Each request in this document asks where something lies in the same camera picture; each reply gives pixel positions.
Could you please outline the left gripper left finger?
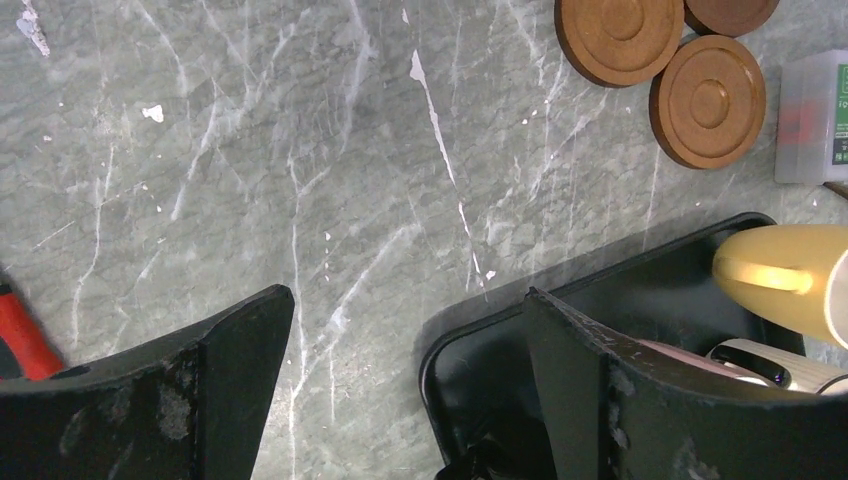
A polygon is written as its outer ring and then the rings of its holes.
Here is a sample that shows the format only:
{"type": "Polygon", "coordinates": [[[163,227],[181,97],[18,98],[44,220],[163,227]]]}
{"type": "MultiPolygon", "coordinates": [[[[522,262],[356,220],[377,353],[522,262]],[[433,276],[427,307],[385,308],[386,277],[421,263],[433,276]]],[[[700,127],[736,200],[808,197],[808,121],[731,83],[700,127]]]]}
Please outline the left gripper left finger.
{"type": "Polygon", "coordinates": [[[295,299],[272,285],[44,380],[1,384],[5,479],[247,479],[295,299]]]}

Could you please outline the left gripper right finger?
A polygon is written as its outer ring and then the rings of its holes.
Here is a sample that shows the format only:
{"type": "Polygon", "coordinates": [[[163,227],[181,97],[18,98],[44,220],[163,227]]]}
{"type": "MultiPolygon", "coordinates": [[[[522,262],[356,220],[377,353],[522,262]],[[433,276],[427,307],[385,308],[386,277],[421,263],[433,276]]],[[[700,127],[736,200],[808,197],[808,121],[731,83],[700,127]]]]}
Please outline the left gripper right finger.
{"type": "Polygon", "coordinates": [[[561,479],[843,479],[847,400],[660,353],[532,289],[534,383],[561,479]]]}

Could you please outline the yellow mug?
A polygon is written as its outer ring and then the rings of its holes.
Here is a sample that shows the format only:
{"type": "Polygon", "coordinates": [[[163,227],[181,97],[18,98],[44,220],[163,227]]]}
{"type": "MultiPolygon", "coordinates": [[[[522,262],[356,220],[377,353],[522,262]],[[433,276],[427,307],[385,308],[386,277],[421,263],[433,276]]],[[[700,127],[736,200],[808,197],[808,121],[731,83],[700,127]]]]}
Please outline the yellow mug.
{"type": "Polygon", "coordinates": [[[716,251],[719,287],[783,328],[847,347],[847,228],[770,225],[730,236],[716,251]]]}

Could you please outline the brown wooden coaster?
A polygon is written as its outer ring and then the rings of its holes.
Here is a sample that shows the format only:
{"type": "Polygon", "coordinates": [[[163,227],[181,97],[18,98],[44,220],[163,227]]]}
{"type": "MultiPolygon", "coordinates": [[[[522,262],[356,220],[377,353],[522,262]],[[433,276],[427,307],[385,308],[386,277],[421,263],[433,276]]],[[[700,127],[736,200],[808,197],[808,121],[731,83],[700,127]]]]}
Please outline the brown wooden coaster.
{"type": "Polygon", "coordinates": [[[779,0],[685,0],[685,21],[700,35],[739,37],[761,27],[779,0]]]}
{"type": "Polygon", "coordinates": [[[719,169],[752,148],[766,103],[765,80],[750,51],[733,38],[707,35],[681,46],[653,80],[650,124],[676,163],[719,169]]]}
{"type": "Polygon", "coordinates": [[[589,81],[622,88],[659,74],[677,51],[682,0],[559,0],[554,21],[561,49],[589,81]]]}

